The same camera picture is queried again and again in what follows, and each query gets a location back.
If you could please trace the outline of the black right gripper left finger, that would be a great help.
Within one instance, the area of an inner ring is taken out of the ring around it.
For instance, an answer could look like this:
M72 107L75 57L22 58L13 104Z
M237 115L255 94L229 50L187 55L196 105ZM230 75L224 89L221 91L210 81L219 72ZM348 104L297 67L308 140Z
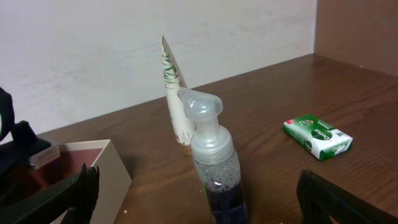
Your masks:
M64 214L62 223L87 224L95 210L99 189L99 168L82 165L76 175L2 208L1 223L52 223Z

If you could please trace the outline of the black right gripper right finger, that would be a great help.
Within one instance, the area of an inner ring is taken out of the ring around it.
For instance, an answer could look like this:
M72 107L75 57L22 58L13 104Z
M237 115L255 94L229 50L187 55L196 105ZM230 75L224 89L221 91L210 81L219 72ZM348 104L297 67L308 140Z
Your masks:
M303 170L296 188L302 222L397 223L397 217L367 203L310 170Z

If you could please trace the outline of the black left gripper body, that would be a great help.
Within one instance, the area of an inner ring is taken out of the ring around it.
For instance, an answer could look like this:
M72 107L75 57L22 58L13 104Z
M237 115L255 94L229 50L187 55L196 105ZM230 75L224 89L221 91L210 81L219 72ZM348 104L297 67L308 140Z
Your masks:
M1 176L19 164L30 168L30 158L51 146L49 141L37 137L27 121L15 124L11 134L13 140L1 145Z

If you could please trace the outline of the white box pink interior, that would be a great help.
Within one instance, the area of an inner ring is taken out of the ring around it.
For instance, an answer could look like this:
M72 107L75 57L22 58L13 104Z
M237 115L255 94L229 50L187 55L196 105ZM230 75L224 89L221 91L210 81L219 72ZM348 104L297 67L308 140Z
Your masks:
M49 188L81 170L83 164L99 168L99 194L91 224L113 223L132 183L110 140L73 142L58 145L60 157L39 169L18 165L7 177L18 180L28 196Z

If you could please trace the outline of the green Dettol soap box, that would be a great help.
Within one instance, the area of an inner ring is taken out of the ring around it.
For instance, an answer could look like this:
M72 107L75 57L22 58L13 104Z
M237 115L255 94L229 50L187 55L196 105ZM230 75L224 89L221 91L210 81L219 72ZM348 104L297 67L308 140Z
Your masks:
M285 121L284 131L319 161L346 153L353 146L351 136L312 114Z

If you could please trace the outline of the clear foam pump bottle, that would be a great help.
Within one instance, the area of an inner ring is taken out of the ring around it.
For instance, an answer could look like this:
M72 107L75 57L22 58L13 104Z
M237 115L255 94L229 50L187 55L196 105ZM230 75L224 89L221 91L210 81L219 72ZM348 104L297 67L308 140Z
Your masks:
M218 122L223 111L222 100L189 89L181 89L177 95L185 116L196 126L190 146L213 222L247 223L239 157L231 133Z

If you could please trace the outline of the cream leaf-print lotion tube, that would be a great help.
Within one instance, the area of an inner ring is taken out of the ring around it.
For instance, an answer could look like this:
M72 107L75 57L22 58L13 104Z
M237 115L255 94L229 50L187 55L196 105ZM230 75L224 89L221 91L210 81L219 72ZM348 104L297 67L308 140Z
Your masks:
M177 95L180 89L187 88L187 84L164 36L161 39L161 46L164 85L172 126L183 154L191 156L190 141L195 132L195 125L185 116L183 103Z

